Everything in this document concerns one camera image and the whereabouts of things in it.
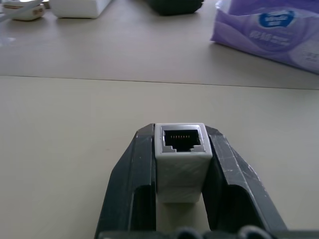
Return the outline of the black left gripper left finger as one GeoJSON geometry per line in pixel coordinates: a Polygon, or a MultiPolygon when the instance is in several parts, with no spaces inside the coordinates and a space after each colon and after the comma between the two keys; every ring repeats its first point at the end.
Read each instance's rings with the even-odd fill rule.
{"type": "Polygon", "coordinates": [[[155,125],[135,133],[114,166],[94,239],[107,231],[156,230],[155,125]]]}

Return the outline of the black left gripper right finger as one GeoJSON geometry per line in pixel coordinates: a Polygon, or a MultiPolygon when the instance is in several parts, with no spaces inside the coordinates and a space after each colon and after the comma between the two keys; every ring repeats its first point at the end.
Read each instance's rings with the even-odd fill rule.
{"type": "Polygon", "coordinates": [[[268,232],[287,230],[255,170],[219,130],[206,130],[213,157],[202,196],[210,230],[235,233],[248,225],[268,232]]]}

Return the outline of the white ethernet coupler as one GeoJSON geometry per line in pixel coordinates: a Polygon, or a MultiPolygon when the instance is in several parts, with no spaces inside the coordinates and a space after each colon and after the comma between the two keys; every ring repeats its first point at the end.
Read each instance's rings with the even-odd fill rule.
{"type": "Polygon", "coordinates": [[[157,123],[154,147],[161,203],[198,202],[213,153],[203,123],[157,123]]]}

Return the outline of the purple tissue pack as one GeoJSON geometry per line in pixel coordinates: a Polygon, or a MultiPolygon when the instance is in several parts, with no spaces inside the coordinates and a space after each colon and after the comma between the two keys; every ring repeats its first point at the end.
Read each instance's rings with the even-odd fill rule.
{"type": "Polygon", "coordinates": [[[319,74],[319,0],[218,0],[211,41],[319,74]]]}

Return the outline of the white rectangular box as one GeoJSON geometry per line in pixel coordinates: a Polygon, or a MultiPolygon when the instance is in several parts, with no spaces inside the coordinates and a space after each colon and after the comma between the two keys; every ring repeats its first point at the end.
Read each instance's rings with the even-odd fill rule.
{"type": "Polygon", "coordinates": [[[112,0],[49,0],[58,18],[98,18],[112,0]]]}

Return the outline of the black rounded object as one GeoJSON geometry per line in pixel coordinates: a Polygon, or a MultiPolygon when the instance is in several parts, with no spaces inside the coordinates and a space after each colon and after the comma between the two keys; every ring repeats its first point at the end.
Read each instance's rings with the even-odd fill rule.
{"type": "Polygon", "coordinates": [[[148,6],[161,16],[193,14],[205,0],[145,0],[148,6]]]}

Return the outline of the white device with brown label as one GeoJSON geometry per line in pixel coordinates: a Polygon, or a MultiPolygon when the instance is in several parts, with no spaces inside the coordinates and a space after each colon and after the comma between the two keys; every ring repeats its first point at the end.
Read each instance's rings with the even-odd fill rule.
{"type": "Polygon", "coordinates": [[[15,11],[9,13],[9,14],[5,14],[3,16],[0,17],[0,22],[3,22],[5,20],[14,18],[16,16],[18,16],[19,14],[28,11],[38,5],[40,5],[43,2],[43,0],[33,0],[30,1],[27,5],[23,6],[22,8],[16,9],[15,11]]]}

